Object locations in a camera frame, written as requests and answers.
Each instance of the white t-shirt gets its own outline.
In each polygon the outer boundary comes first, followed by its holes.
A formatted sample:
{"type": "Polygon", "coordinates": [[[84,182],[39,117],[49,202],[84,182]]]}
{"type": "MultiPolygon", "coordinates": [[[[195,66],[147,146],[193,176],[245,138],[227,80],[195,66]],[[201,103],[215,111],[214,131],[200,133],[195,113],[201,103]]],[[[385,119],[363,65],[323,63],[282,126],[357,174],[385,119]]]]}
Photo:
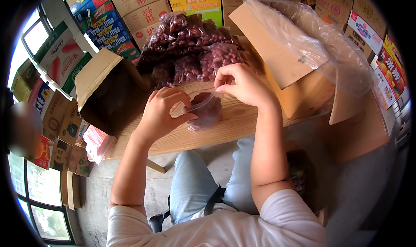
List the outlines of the white t-shirt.
{"type": "Polygon", "coordinates": [[[269,196],[260,215],[237,212],[225,204],[216,204],[211,215],[201,216],[203,210],[196,213],[193,220],[153,233],[142,213],[116,206],[110,209],[107,246],[327,245],[325,229],[318,218],[291,189],[279,190],[269,196]]]}

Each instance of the wall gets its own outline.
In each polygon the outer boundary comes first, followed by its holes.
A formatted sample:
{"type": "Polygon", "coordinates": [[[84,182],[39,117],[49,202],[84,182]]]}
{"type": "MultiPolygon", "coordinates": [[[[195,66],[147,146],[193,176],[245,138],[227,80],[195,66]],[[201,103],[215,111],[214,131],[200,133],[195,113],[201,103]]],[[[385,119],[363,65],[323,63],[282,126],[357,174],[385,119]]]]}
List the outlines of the wall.
{"type": "Polygon", "coordinates": [[[65,21],[80,48],[89,52],[92,56],[96,54],[77,27],[63,0],[42,0],[42,6],[46,13],[46,17],[52,24],[52,27],[57,26],[62,21],[65,21]]]}

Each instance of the light blue jeans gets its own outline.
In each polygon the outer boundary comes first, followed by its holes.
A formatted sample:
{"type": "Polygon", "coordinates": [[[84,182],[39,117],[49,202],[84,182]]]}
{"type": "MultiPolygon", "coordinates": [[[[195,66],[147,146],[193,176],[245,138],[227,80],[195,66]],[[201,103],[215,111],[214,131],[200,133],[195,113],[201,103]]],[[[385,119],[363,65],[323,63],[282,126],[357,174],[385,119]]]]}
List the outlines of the light blue jeans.
{"type": "MultiPolygon", "coordinates": [[[[251,196],[250,183],[254,136],[238,140],[237,145],[239,149],[232,154],[235,163],[223,201],[237,211],[259,214],[251,196]]],[[[171,187],[172,223],[189,221],[206,206],[217,188],[201,155],[194,150],[181,152],[175,161],[171,187]]]]}

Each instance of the pile of bagged dates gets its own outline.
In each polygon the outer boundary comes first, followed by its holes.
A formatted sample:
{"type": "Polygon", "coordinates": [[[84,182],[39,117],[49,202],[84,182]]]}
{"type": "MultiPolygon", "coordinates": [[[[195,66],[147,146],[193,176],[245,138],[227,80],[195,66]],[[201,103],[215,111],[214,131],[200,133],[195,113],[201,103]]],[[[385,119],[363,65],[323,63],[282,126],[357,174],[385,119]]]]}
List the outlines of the pile of bagged dates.
{"type": "Polygon", "coordinates": [[[238,36],[201,14],[171,12],[160,18],[142,48],[137,69],[152,73],[152,89],[193,81],[214,81],[221,66],[244,62],[238,36]]]}

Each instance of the white sleeve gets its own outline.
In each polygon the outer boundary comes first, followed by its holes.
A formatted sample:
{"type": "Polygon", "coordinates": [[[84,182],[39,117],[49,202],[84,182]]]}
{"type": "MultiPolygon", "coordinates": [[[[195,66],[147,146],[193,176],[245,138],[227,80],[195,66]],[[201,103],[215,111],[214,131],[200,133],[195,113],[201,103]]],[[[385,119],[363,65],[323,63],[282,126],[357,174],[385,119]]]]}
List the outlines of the white sleeve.
{"type": "Polygon", "coordinates": [[[282,189],[269,196],[261,208],[260,218],[287,230],[299,242],[309,246],[326,245],[325,228],[292,189],[282,189]]]}
{"type": "Polygon", "coordinates": [[[132,246],[152,234],[147,218],[136,209],[117,205],[110,209],[108,217],[107,247],[132,246]]]}

